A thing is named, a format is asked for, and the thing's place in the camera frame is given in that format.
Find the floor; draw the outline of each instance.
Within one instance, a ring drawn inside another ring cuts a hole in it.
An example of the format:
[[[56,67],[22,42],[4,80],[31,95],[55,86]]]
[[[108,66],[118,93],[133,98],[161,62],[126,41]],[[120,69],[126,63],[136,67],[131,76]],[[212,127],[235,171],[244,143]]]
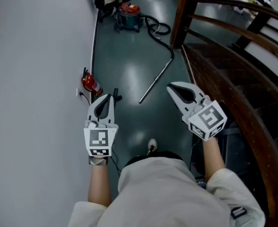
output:
[[[178,0],[131,2],[138,4],[142,13],[173,27]],[[227,20],[241,27],[248,26],[240,15],[228,7],[200,4],[197,13]],[[191,28],[223,44],[235,42],[238,38],[232,33],[199,21],[194,21]],[[164,35],[161,40],[169,43],[170,35]],[[186,41],[197,40],[188,36]],[[157,140],[160,151],[170,150],[180,155],[187,165],[190,163],[192,134],[181,121],[182,115],[166,91],[166,85],[170,82],[190,82],[181,52],[174,52],[175,59],[165,74],[143,103],[139,104],[141,96],[169,60],[169,51],[153,41],[145,27],[139,33],[126,30],[118,33],[114,31],[113,21],[109,17],[98,24],[94,77],[104,88],[104,93],[113,93],[117,87],[119,95],[123,97],[115,108],[115,123],[119,125],[119,131],[113,148],[118,155],[120,169],[132,157],[146,154],[150,138]],[[109,165],[109,177],[114,199],[118,194],[118,174],[112,162]]]

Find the metal pole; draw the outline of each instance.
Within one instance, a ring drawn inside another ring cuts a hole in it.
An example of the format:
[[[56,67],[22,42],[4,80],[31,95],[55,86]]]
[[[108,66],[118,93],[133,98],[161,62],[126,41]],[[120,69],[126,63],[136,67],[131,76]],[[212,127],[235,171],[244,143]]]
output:
[[[141,104],[144,100],[144,98],[149,94],[149,92],[152,90],[153,86],[156,84],[156,82],[159,80],[163,72],[166,70],[166,68],[169,66],[169,64],[172,62],[172,58],[167,62],[167,64],[163,67],[163,69],[160,71],[158,76],[155,78],[153,83],[149,86],[148,90],[145,92],[145,94],[142,96],[142,98],[139,100],[139,103]]]

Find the white sneaker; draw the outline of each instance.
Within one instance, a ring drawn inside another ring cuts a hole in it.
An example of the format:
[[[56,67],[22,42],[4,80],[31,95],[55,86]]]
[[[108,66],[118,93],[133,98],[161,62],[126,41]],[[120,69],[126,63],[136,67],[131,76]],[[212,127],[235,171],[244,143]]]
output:
[[[148,155],[151,152],[154,152],[157,150],[157,141],[155,139],[150,139],[148,142]]]

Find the red fire extinguisher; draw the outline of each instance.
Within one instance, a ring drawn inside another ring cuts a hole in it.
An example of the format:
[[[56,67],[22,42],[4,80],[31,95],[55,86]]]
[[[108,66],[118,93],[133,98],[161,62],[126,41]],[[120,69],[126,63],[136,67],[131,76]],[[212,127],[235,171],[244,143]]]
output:
[[[85,67],[83,70],[83,75],[81,78],[81,83],[85,90],[92,92],[96,95],[101,95],[103,93],[103,88],[100,84],[92,77],[90,73],[88,73],[87,68]]]

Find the shirt sleeve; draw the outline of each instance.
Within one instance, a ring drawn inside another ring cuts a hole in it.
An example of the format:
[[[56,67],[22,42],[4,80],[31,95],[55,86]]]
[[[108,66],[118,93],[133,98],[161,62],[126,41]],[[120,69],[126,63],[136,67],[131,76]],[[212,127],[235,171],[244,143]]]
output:
[[[69,221],[69,227],[97,227],[107,207],[92,202],[77,202]]]
[[[247,189],[241,179],[231,170],[221,169],[209,179],[206,190],[218,197],[232,210],[244,207],[247,214],[236,220],[231,218],[232,226],[263,227],[265,216],[254,196]]]

